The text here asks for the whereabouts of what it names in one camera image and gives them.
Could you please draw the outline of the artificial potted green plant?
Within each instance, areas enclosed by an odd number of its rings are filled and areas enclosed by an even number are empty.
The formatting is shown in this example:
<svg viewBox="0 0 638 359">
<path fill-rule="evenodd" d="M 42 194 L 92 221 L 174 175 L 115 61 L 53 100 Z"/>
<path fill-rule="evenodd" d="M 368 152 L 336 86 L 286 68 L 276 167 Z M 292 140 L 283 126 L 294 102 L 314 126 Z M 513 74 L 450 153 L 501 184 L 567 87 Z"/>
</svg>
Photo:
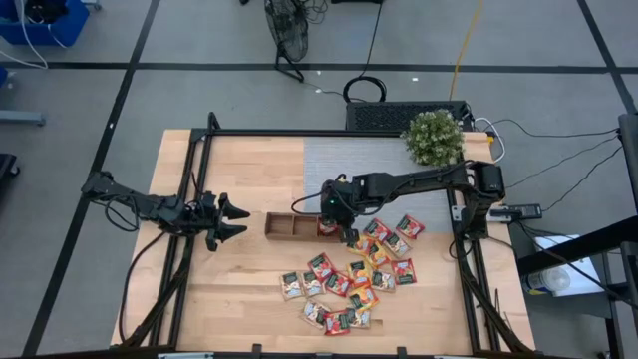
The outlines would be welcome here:
<svg viewBox="0 0 638 359">
<path fill-rule="evenodd" d="M 446 166 L 462 155 L 464 136 L 447 110 L 418 113 L 401 133 L 411 160 L 421 166 Z"/>
</svg>

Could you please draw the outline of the dark green snack packet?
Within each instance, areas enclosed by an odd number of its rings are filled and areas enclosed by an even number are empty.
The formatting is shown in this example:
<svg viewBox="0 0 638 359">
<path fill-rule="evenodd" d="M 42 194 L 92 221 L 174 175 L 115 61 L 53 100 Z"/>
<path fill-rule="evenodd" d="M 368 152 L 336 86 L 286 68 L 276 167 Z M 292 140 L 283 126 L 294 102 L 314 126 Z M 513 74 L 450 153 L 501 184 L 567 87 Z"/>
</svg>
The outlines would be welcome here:
<svg viewBox="0 0 638 359">
<path fill-rule="evenodd" d="M 372 269 L 366 260 L 348 263 L 347 272 L 354 288 L 372 284 Z"/>
</svg>

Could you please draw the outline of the blue plastic bin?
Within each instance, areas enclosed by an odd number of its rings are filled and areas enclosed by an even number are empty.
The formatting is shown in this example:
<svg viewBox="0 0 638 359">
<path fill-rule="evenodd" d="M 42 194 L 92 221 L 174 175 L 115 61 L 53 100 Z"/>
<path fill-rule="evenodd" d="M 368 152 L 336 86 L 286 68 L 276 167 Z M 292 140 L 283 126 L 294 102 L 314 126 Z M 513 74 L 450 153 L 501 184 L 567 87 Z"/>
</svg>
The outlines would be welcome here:
<svg viewBox="0 0 638 359">
<path fill-rule="evenodd" d="M 25 12 L 25 29 L 17 10 L 18 0 L 0 0 L 0 37 L 12 45 L 73 46 L 82 32 L 89 10 L 81 0 L 51 0 L 56 5 L 64 5 L 66 14 L 61 14 L 53 23 L 33 23 Z"/>
</svg>

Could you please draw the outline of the orange tea packet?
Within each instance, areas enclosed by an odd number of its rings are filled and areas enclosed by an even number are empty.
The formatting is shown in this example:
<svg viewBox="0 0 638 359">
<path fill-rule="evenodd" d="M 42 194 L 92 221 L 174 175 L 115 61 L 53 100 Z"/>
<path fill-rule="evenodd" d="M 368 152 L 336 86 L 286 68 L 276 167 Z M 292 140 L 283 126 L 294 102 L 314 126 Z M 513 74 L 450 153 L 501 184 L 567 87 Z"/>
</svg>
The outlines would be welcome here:
<svg viewBox="0 0 638 359">
<path fill-rule="evenodd" d="M 355 288 L 349 292 L 348 299 L 358 312 L 370 310 L 379 303 L 379 298 L 371 286 Z"/>
<path fill-rule="evenodd" d="M 366 258 L 375 269 L 389 264 L 392 261 L 390 254 L 385 250 L 383 245 L 377 241 L 370 245 Z"/>
<path fill-rule="evenodd" d="M 347 249 L 357 255 L 367 256 L 370 247 L 375 243 L 375 239 L 366 234 L 360 234 L 358 239 L 347 244 Z"/>
</svg>

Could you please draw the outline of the wooden three-compartment tray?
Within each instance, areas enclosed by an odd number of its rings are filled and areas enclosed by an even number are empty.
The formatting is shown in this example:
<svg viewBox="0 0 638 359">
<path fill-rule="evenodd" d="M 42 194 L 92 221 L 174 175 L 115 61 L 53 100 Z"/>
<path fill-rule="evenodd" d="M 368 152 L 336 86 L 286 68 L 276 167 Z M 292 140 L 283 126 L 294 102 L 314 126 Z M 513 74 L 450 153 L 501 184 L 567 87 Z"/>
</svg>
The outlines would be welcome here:
<svg viewBox="0 0 638 359">
<path fill-rule="evenodd" d="M 268 212 L 264 235 L 268 240 L 299 242 L 335 242 L 340 236 L 320 236 L 318 234 L 319 215 Z"/>
</svg>

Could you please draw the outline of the black power brick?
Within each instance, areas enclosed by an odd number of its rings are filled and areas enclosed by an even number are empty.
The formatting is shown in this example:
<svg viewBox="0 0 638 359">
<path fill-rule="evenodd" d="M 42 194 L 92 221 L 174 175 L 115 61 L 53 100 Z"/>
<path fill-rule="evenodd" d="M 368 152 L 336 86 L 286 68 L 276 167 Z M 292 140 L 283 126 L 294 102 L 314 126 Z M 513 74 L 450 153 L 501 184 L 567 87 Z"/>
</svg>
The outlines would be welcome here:
<svg viewBox="0 0 638 359">
<path fill-rule="evenodd" d="M 490 222 L 501 223 L 511 223 L 527 219 L 541 219 L 542 210 L 538 203 L 495 205 L 489 210 L 486 218 Z"/>
</svg>

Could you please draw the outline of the white box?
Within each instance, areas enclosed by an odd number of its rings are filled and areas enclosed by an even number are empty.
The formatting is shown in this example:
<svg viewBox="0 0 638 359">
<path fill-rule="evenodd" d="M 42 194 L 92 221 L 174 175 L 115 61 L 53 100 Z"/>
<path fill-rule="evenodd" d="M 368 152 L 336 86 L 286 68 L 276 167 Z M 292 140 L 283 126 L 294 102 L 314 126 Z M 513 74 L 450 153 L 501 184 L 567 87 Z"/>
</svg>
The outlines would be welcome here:
<svg viewBox="0 0 638 359">
<path fill-rule="evenodd" d="M 550 294 L 553 297 L 602 292 L 602 288 L 588 279 L 587 276 L 600 281 L 592 261 L 589 258 L 584 258 L 571 264 L 562 264 L 524 275 L 521 278 L 521 285 L 523 290 L 530 295 Z"/>
</svg>

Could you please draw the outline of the black metal stand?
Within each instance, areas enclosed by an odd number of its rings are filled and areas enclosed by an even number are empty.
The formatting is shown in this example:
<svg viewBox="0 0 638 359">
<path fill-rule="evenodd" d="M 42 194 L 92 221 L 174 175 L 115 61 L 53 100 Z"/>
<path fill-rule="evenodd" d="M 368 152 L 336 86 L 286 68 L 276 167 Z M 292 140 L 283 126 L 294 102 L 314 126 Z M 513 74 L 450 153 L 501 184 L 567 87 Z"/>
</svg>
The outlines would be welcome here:
<svg viewBox="0 0 638 359">
<path fill-rule="evenodd" d="M 541 249 L 538 253 L 526 256 L 518 261 L 522 274 L 531 274 L 558 265 L 599 255 L 602 257 L 603 272 L 609 272 L 607 255 L 618 249 L 619 259 L 624 270 L 625 280 L 609 284 L 599 282 L 592 277 L 587 279 L 604 292 L 609 303 L 609 317 L 605 319 L 609 354 L 611 359 L 622 359 L 622 344 L 618 330 L 618 312 L 615 305 L 622 302 L 632 310 L 635 331 L 638 334 L 638 112 L 618 117 L 621 150 L 632 189 L 636 214 L 601 229 L 570 238 L 563 244 L 550 249 Z"/>
</svg>

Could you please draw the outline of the black metal table frame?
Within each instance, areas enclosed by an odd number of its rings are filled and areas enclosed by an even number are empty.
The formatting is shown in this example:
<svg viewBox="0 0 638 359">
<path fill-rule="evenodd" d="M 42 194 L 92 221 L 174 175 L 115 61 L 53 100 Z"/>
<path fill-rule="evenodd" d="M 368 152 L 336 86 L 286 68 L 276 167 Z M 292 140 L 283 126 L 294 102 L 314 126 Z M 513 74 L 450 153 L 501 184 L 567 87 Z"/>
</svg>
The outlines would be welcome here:
<svg viewBox="0 0 638 359">
<path fill-rule="evenodd" d="M 185 291 L 174 297 L 159 325 L 143 340 L 155 351 L 263 355 L 509 355 L 510 349 L 464 283 L 448 252 L 450 232 L 425 232 L 412 250 L 418 282 L 385 293 L 369 329 L 326 336 L 300 318 L 301 299 L 285 301 L 279 276 L 304 269 L 325 252 L 344 266 L 353 258 L 340 242 L 268 240 L 266 214 L 285 212 L 304 195 L 304 140 L 309 137 L 389 138 L 319 130 L 219 129 L 209 147 L 197 130 L 167 130 L 154 157 L 151 194 L 171 194 L 205 170 L 199 186 L 226 192 L 248 211 L 247 231 L 208 251 L 202 238 L 193 247 Z"/>
</svg>

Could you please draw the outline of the grey woven placemat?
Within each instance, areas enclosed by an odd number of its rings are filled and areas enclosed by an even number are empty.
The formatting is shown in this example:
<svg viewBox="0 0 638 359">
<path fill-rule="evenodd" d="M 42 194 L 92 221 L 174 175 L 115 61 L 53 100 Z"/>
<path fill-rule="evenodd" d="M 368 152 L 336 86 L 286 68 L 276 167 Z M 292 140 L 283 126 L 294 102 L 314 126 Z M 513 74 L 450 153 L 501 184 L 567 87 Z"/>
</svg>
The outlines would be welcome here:
<svg viewBox="0 0 638 359">
<path fill-rule="evenodd" d="M 317 212 L 320 199 L 314 194 L 325 180 L 339 174 L 349 178 L 368 173 L 404 175 L 424 169 L 410 159 L 400 139 L 309 137 L 304 140 L 303 162 L 303 189 L 309 198 L 295 208 Z M 374 217 L 393 228 L 406 214 L 423 224 L 426 232 L 452 230 L 448 196 L 443 190 L 401 196 Z"/>
</svg>

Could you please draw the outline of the black perforated computer case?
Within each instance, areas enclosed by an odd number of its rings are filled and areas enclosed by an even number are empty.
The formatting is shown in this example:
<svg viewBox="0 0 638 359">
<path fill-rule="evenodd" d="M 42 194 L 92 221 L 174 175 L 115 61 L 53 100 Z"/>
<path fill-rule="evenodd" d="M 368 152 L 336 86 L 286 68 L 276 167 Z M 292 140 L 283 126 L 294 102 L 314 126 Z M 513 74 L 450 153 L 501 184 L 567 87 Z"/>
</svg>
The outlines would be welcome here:
<svg viewBox="0 0 638 359">
<path fill-rule="evenodd" d="M 410 127 L 411 120 L 418 114 L 438 110 L 449 112 L 462 131 L 474 129 L 475 118 L 465 101 L 350 103 L 347 105 L 345 129 L 400 133 Z"/>
</svg>

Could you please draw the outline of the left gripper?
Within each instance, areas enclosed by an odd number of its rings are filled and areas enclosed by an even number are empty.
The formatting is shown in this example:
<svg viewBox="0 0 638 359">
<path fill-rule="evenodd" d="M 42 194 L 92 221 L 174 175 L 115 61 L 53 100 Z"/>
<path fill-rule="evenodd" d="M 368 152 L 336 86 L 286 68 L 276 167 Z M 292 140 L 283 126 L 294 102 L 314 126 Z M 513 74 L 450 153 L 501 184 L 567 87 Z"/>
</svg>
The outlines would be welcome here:
<svg viewBox="0 0 638 359">
<path fill-rule="evenodd" d="M 215 239 L 225 242 L 247 231 L 245 225 L 221 223 L 218 226 L 219 218 L 215 199 L 215 194 L 206 191 L 187 205 L 186 234 L 188 236 L 197 236 L 202 232 L 206 232 L 205 245 L 207 250 L 211 252 L 217 250 Z M 240 209 L 230 202 L 226 192 L 219 196 L 218 206 L 221 214 L 228 219 L 234 220 L 249 217 L 248 211 Z"/>
</svg>

